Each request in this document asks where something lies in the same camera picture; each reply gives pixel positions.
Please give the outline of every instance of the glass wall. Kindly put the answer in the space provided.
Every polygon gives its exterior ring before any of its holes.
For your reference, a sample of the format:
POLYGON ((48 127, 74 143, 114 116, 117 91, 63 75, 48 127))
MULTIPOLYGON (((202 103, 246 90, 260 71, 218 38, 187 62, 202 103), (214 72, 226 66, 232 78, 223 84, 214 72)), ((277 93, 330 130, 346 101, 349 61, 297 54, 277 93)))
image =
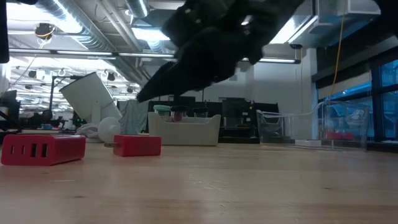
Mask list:
POLYGON ((398 60, 382 65, 380 70, 382 86, 398 84, 398 60))
POLYGON ((383 102, 383 129, 385 138, 397 138, 398 91, 385 93, 383 102))
POLYGON ((372 81, 335 93, 332 100, 367 105, 368 140, 398 141, 398 60, 372 70, 372 81))

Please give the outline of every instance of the ductwork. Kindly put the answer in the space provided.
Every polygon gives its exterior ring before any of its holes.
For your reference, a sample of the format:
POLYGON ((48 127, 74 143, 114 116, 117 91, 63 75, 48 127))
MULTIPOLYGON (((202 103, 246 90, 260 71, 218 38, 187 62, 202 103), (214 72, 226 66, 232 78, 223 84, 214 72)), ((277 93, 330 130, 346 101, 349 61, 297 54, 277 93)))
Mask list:
MULTIPOLYGON (((82 26, 80 34, 74 39, 90 51, 96 52, 115 52, 116 48, 93 24, 91 19, 71 0, 39 0, 36 4, 39 9, 50 13, 57 19, 64 20, 72 16, 79 25, 82 26)), ((143 78, 140 72, 129 65, 123 58, 106 60, 115 66, 120 74, 130 82, 142 83, 143 78)))
POLYGON ((147 0, 126 0, 126 4, 134 18, 144 18, 149 14, 147 0))
MULTIPOLYGON (((148 0, 126 0, 127 7, 130 10, 132 18, 142 19, 149 14, 148 0)), ((155 53, 164 53, 163 43, 159 40, 147 40, 149 48, 155 53)))
POLYGON ((307 26, 307 29, 292 42, 293 44, 313 48, 334 45, 340 38, 343 15, 344 38, 363 28, 381 14, 373 0, 313 0, 313 3, 317 20, 307 26))

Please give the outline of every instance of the wooden tabletop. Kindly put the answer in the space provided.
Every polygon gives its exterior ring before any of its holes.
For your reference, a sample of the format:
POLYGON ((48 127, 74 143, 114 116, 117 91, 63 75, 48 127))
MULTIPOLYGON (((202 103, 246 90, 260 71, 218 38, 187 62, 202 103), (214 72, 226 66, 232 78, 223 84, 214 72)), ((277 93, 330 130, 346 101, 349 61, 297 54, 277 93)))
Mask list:
POLYGON ((0 166, 1 224, 398 222, 398 156, 259 145, 164 147, 0 166))

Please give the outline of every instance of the ceiling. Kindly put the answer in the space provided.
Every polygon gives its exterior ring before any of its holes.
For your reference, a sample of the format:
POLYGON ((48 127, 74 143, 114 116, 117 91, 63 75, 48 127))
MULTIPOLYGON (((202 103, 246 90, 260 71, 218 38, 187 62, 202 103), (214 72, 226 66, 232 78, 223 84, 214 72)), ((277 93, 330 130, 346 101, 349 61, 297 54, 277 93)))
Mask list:
MULTIPOLYGON (((54 20, 54 16, 50 12, 46 13, 41 10, 40 7, 27 6, 21 4, 7 4, 7 17, 8 17, 8 29, 9 29, 9 46, 12 48, 24 48, 24 49, 53 49, 53 50, 76 50, 76 51, 87 51, 92 50, 87 45, 82 44, 82 34, 72 34, 74 28, 81 27, 80 21, 76 22, 77 16, 86 18, 85 24, 88 24, 89 31, 98 31, 97 34, 103 36, 103 42, 107 45, 108 50, 113 52, 153 52, 172 54, 176 48, 169 41, 160 36, 159 32, 153 31, 150 34, 147 32, 147 28, 159 30, 163 23, 174 13, 176 8, 183 4, 183 1, 174 0, 148 0, 150 6, 150 13, 147 17, 142 19, 134 19, 131 23, 131 13, 129 13, 125 0, 55 0, 60 3, 66 3, 68 7, 73 8, 71 14, 66 14, 65 21, 60 22, 54 20), (59 29, 56 29, 53 33, 50 41, 44 41, 38 39, 35 34, 35 28, 41 22, 48 22, 55 24, 59 29)), ((55 2, 54 0, 39 0, 39 2, 55 2)), ((232 0, 214 0, 211 4, 217 6, 219 10, 228 8, 232 0)), ((307 47, 316 47, 320 45, 322 40, 323 44, 333 44, 335 37, 338 33, 336 30, 339 29, 339 19, 341 14, 336 13, 334 10, 336 6, 329 6, 322 4, 318 0, 306 0, 293 15, 291 20, 281 29, 275 39, 271 42, 272 44, 265 46, 264 56, 270 58, 297 58, 298 53, 293 50, 289 44, 286 44, 294 35, 297 35, 301 30, 302 35, 298 35, 293 44, 303 44, 307 47), (314 3, 316 4, 315 9, 316 15, 314 14, 314 3), (329 22, 327 28, 319 28, 319 21, 323 23, 329 22), (328 42, 325 41, 324 36, 328 37, 328 42)), ((349 24, 354 23, 353 21, 360 21, 360 26, 354 26, 355 29, 359 29, 361 26, 369 22, 369 18, 372 16, 364 17, 366 19, 360 19, 363 17, 355 17, 350 14, 349 24)), ((354 32, 353 26, 349 27, 346 35, 354 32)), ((77 58, 45 58, 45 57, 21 57, 12 55, 10 61, 11 68, 11 83, 12 89, 19 91, 19 96, 23 98, 23 105, 28 106, 32 110, 40 110, 44 106, 48 106, 46 102, 49 98, 51 76, 59 75, 60 73, 65 76, 68 75, 86 75, 91 72, 97 72, 97 74, 103 79, 103 81, 109 85, 109 89, 112 91, 115 98, 134 98, 136 91, 139 90, 139 86, 145 84, 148 78, 156 71, 156 68, 161 66, 167 61, 167 59, 153 59, 153 58, 123 58, 120 62, 120 58, 117 60, 108 60, 107 58, 88 58, 80 57, 77 58), (29 78, 28 73, 31 70, 39 71, 41 77, 29 78), (115 73, 116 79, 113 82, 107 81, 107 73, 115 73), (26 85, 32 85, 31 90, 26 89, 26 85), (128 86, 134 86, 134 93, 130 94, 126 92, 128 86), (34 107, 37 105, 36 99, 41 97, 42 102, 40 107, 34 107)), ((71 80, 64 79, 55 88, 56 99, 63 101, 62 95, 58 92, 59 88, 70 83, 71 80)))

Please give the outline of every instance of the red box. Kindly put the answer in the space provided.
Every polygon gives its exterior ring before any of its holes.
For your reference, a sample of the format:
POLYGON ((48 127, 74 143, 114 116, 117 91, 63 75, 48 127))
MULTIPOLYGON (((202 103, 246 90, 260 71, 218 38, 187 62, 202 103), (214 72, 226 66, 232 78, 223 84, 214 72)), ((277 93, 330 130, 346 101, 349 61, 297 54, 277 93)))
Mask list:
POLYGON ((159 156, 162 151, 162 138, 158 136, 116 135, 113 154, 117 156, 159 156))
POLYGON ((52 166, 82 159, 85 150, 84 136, 7 135, 2 146, 1 163, 17 166, 52 166))

